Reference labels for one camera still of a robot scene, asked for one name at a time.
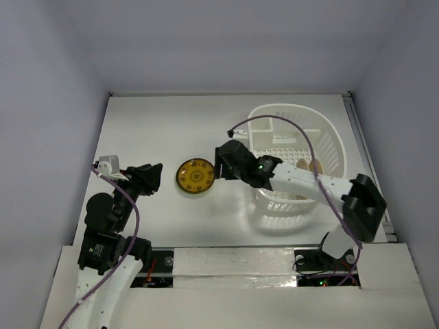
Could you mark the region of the yellow patterned plate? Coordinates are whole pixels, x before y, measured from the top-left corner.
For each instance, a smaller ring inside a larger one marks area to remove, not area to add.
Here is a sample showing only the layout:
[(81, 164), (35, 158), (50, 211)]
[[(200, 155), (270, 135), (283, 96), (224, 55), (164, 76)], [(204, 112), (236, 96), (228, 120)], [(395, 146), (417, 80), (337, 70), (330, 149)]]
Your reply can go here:
[(190, 195), (207, 192), (213, 186), (214, 181), (214, 166), (203, 158), (186, 160), (176, 172), (178, 188)]

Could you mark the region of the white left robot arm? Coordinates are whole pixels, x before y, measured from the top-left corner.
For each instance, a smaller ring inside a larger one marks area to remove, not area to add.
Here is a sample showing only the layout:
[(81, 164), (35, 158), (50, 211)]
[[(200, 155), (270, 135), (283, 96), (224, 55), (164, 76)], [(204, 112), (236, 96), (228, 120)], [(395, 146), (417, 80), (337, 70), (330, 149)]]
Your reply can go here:
[(86, 203), (74, 305), (62, 328), (111, 328), (135, 276), (151, 265), (151, 243), (138, 236), (136, 201), (158, 191), (162, 170), (162, 164), (120, 169), (116, 156), (92, 165), (114, 191)]

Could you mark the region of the cream plate with flower print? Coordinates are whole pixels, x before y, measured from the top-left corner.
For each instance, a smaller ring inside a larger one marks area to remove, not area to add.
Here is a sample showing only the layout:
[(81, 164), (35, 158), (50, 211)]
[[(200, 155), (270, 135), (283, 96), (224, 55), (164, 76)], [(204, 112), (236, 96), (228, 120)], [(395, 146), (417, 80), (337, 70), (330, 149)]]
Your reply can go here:
[(297, 161), (296, 167), (299, 169), (309, 171), (309, 163), (304, 158), (301, 158)]

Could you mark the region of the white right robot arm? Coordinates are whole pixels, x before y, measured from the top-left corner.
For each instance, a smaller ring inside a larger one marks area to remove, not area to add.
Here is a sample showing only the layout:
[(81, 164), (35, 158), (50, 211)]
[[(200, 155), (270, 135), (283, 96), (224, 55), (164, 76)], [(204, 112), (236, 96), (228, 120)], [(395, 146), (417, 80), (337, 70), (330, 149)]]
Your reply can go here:
[(240, 141), (229, 140), (215, 150), (215, 177), (241, 180), (252, 188), (291, 193), (326, 204), (338, 217), (316, 251), (317, 263), (330, 269), (353, 247), (374, 241), (387, 209), (370, 177), (334, 178), (299, 169), (274, 156), (255, 157)]

